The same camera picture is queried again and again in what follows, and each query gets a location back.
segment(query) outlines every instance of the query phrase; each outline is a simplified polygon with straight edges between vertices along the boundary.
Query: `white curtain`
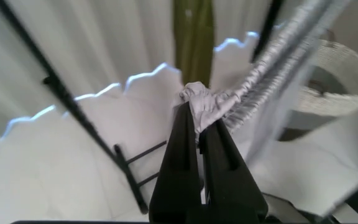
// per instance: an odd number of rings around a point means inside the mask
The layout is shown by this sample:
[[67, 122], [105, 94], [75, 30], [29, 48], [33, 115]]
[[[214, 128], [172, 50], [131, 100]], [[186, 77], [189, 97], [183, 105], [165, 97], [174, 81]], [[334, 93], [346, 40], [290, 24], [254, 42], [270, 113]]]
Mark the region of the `white curtain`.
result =
[[[167, 0], [8, 0], [74, 96], [173, 64], [172, 2]], [[217, 45], [258, 32], [270, 1], [215, 1]], [[47, 75], [0, 14], [0, 136], [15, 118], [31, 119], [57, 100]]]

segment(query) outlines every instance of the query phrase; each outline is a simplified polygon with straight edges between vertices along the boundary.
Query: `laundry basket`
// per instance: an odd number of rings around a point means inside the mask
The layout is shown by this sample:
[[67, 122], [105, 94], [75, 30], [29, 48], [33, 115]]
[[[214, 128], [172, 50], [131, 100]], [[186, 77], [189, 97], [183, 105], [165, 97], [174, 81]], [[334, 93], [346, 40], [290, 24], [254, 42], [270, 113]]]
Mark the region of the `laundry basket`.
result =
[[332, 74], [347, 94], [305, 86], [295, 111], [338, 117], [358, 110], [358, 54], [340, 43], [322, 40], [313, 63]]

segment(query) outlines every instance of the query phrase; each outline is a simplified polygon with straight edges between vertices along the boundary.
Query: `black metal rack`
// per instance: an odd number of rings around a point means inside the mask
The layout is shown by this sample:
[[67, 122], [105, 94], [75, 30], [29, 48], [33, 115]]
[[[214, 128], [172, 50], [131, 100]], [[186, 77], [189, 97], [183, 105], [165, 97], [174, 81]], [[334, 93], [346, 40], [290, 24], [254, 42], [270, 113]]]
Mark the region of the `black metal rack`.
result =
[[11, 25], [11, 27], [15, 30], [17, 35], [23, 40], [24, 45], [29, 49], [29, 51], [44, 69], [45, 73], [48, 75], [48, 77], [43, 80], [43, 83], [48, 86], [49, 90], [53, 93], [53, 95], [66, 107], [66, 109], [73, 115], [77, 122], [81, 124], [85, 131], [94, 139], [94, 141], [109, 156], [109, 158], [115, 164], [117, 164], [117, 166], [123, 171], [123, 173], [125, 173], [127, 181], [131, 187], [132, 193], [134, 194], [140, 211], [143, 214], [146, 214], [149, 211], [149, 208], [142, 196], [142, 193], [140, 192], [140, 187], [149, 182], [150, 180], [156, 178], [158, 176], [158, 173], [151, 175], [145, 180], [142, 180], [141, 182], [137, 183], [131, 172], [131, 169], [129, 168], [129, 164], [162, 147], [167, 142], [161, 142], [160, 144], [152, 147], [151, 149], [146, 150], [145, 152], [139, 154], [138, 156], [135, 156], [132, 159], [129, 159], [128, 161], [125, 160], [125, 157], [118, 145], [114, 146], [115, 153], [112, 152], [110, 147], [100, 137], [92, 122], [89, 121], [80, 106], [73, 99], [72, 94], [64, 86], [55, 69], [53, 69], [51, 64], [44, 57], [42, 51], [32, 40], [30, 34], [26, 31], [20, 20], [16, 17], [16, 15], [5, 0], [0, 0], [0, 12], [5, 17], [7, 22]]

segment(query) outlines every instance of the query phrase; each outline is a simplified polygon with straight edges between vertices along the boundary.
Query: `green curtain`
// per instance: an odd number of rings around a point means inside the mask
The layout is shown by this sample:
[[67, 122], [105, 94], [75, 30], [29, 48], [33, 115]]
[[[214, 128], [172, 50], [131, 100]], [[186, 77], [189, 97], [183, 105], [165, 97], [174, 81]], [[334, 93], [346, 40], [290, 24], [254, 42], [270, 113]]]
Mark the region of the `green curtain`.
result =
[[214, 49], [212, 0], [173, 0], [175, 66], [183, 84], [209, 86]]

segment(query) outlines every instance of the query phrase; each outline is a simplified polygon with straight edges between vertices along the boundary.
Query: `white basket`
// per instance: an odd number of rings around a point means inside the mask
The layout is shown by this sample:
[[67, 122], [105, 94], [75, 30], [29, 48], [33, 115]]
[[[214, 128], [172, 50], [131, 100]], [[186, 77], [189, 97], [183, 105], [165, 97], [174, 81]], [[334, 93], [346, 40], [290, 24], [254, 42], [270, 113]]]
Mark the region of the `white basket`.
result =
[[313, 64], [333, 74], [349, 92], [324, 93], [303, 87], [295, 110], [322, 116], [342, 116], [358, 110], [358, 54], [337, 42], [321, 41]]

